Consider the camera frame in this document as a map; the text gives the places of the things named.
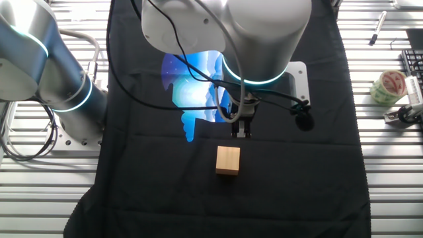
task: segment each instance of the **tape roll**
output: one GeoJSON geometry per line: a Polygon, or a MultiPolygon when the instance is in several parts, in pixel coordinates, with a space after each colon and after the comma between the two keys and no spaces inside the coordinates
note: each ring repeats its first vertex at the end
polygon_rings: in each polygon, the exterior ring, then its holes
{"type": "Polygon", "coordinates": [[[388,70],[381,74],[370,89],[371,97],[379,104],[392,106],[407,95],[405,74],[397,70],[388,70]]]}

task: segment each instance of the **glowing blue ring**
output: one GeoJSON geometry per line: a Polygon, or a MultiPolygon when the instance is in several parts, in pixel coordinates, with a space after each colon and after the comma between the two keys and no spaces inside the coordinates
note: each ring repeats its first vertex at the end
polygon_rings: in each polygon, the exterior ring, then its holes
{"type": "Polygon", "coordinates": [[[72,110],[78,109],[80,106],[84,105],[84,103],[88,100],[88,98],[91,96],[91,92],[93,91],[93,82],[91,80],[90,81],[90,91],[88,92],[88,95],[85,97],[85,99],[79,103],[77,106],[74,106],[73,108],[67,109],[67,110],[54,110],[55,112],[70,112],[72,110]]]}
{"type": "MultiPolygon", "coordinates": [[[[234,77],[238,80],[241,80],[241,78],[238,75],[236,75],[235,73],[233,73],[232,70],[229,68],[229,66],[226,63],[225,58],[223,58],[223,64],[225,65],[226,70],[232,75],[232,77],[234,77]]],[[[244,79],[244,82],[248,83],[248,84],[252,84],[252,85],[265,85],[265,84],[271,83],[275,80],[278,80],[280,77],[282,77],[282,75],[285,73],[287,68],[288,68],[288,66],[285,68],[285,70],[282,73],[280,73],[278,76],[274,77],[273,79],[269,79],[269,80],[266,80],[266,81],[260,81],[260,82],[249,81],[249,80],[244,79]]]]}
{"type": "Polygon", "coordinates": [[[27,37],[29,37],[29,38],[31,38],[31,40],[33,40],[33,41],[35,41],[37,44],[39,44],[40,46],[41,46],[41,48],[46,52],[46,54],[47,54],[47,58],[48,58],[48,50],[47,50],[47,47],[39,40],[39,39],[37,39],[37,37],[35,37],[35,36],[33,36],[33,35],[31,35],[31,34],[29,34],[29,33],[25,33],[25,32],[23,32],[23,31],[21,31],[21,30],[19,30],[17,27],[15,27],[15,26],[11,26],[11,28],[15,31],[15,32],[18,32],[19,34],[21,34],[21,35],[23,35],[23,36],[27,36],[27,37]]]}

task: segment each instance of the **table surface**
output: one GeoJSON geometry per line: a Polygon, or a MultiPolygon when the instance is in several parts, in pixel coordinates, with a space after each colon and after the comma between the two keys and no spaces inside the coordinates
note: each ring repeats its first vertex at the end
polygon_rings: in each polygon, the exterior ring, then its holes
{"type": "MultiPolygon", "coordinates": [[[[60,28],[97,38],[102,48],[98,75],[108,79],[106,25],[110,0],[55,0],[52,8],[60,28]]],[[[423,11],[400,11],[390,0],[344,0],[338,25],[350,66],[358,129],[370,189],[373,238],[423,238],[423,137],[418,126],[398,130],[385,125],[369,88],[387,69],[403,70],[401,50],[410,48],[405,29],[423,28],[423,11]],[[369,39],[382,11],[387,19],[374,46],[369,39]]],[[[63,36],[87,68],[89,43],[63,36]]],[[[44,143],[48,123],[42,107],[19,103],[11,133],[16,147],[34,153],[44,143]]],[[[4,158],[0,167],[0,237],[58,238],[76,203],[93,184],[98,157],[49,156],[16,164],[4,158]]]]}

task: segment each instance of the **wooden cube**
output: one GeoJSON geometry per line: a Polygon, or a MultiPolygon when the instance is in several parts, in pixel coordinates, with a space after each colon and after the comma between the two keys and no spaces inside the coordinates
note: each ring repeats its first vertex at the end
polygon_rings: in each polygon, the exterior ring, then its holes
{"type": "Polygon", "coordinates": [[[240,148],[219,146],[217,148],[216,173],[238,175],[240,154],[240,148]]]}

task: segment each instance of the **marker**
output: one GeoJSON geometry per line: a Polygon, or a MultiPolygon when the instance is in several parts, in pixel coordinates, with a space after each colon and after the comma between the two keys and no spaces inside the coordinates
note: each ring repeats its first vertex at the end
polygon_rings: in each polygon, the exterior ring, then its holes
{"type": "Polygon", "coordinates": [[[373,37],[370,40],[369,45],[372,46],[376,43],[377,40],[377,35],[379,35],[379,32],[381,32],[382,29],[382,25],[385,22],[386,19],[386,14],[388,14],[387,11],[383,11],[381,17],[379,18],[379,22],[377,23],[376,29],[375,29],[375,33],[373,34],[373,37]]]}

